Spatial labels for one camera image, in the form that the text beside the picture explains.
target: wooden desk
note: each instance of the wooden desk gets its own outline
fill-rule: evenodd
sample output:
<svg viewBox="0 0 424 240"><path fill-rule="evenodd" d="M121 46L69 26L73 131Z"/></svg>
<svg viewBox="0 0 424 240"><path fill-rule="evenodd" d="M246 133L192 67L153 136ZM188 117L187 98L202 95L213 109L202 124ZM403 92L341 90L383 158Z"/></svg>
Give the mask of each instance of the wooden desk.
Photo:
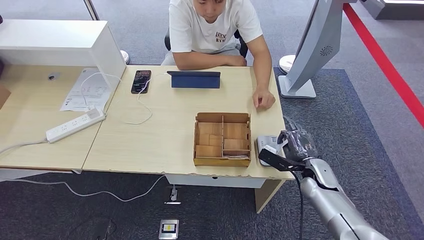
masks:
<svg viewBox="0 0 424 240"><path fill-rule="evenodd" d="M151 70L152 80L147 94L140 100L153 112L151 119L137 122L149 111L131 94L136 70ZM251 67L217 67L221 72L220 89L171 88L171 77L165 75L175 66L128 66L101 124L97 137L84 163L83 170L184 176L223 176L267 179L255 190L256 210L260 212L285 180L293 177L263 167L253 157L249 167L194 166L193 141L196 114L199 112L236 112L251 114L251 135L277 135L285 129L281 104L257 111L253 106L256 79ZM274 74L270 91L278 99Z"/></svg>
<svg viewBox="0 0 424 240"><path fill-rule="evenodd" d="M59 109L82 69L80 66L7 66L0 83L11 95L0 110L0 149L42 140L46 130L81 116L81 112ZM60 78L49 81L52 72L60 72ZM100 123L53 144L7 151L0 154L0 167L80 170L99 127Z"/></svg>

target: power strip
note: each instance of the power strip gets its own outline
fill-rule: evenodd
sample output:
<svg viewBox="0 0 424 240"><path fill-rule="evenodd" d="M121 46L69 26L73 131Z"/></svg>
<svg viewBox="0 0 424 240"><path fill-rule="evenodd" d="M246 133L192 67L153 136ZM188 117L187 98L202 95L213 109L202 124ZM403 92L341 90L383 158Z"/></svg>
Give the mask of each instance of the power strip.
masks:
<svg viewBox="0 0 424 240"><path fill-rule="evenodd" d="M106 119L106 114L98 108L87 111L84 115L54 127L45 132L49 144L64 139Z"/></svg>

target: man's hand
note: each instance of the man's hand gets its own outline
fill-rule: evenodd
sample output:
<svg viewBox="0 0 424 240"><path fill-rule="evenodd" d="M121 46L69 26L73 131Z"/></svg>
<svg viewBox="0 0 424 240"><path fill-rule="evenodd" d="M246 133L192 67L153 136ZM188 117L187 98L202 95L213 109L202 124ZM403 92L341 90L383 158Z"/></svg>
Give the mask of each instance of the man's hand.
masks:
<svg viewBox="0 0 424 240"><path fill-rule="evenodd" d="M246 67L248 65L248 61L243 56L225 56L227 66L231 67Z"/></svg>
<svg viewBox="0 0 424 240"><path fill-rule="evenodd" d="M269 109L276 102L274 95L265 88L257 87L252 98L254 107L257 109Z"/></svg>

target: white paper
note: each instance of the white paper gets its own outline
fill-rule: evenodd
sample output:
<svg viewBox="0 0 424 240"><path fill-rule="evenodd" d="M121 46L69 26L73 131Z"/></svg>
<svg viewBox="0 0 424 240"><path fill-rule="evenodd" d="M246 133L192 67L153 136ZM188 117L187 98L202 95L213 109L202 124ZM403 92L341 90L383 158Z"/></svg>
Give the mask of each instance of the white paper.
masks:
<svg viewBox="0 0 424 240"><path fill-rule="evenodd" d="M85 112L88 110L88 106L95 106L102 110L105 109L105 105L111 95L111 89L101 74L90 77L94 73L99 73L99 70L97 68L84 68L82 70L72 89L66 96L60 108L61 111ZM87 102L86 104L81 94L81 84L88 77L90 78L85 81L82 86L82 92Z"/></svg>

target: black cable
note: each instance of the black cable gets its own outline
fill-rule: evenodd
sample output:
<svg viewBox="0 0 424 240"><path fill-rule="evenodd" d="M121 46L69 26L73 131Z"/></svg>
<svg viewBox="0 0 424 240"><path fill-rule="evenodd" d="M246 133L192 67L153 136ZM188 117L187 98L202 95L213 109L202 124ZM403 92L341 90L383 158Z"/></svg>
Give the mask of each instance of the black cable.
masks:
<svg viewBox="0 0 424 240"><path fill-rule="evenodd" d="M298 176L296 176L296 174L290 168L287 168L287 169L290 171L290 173L296 179L297 186L299 187L299 194L300 194L300 228L299 228L299 240L302 240L302 232L303 232L303 226L304 226L304 195L302 194L301 181L299 181Z"/></svg>

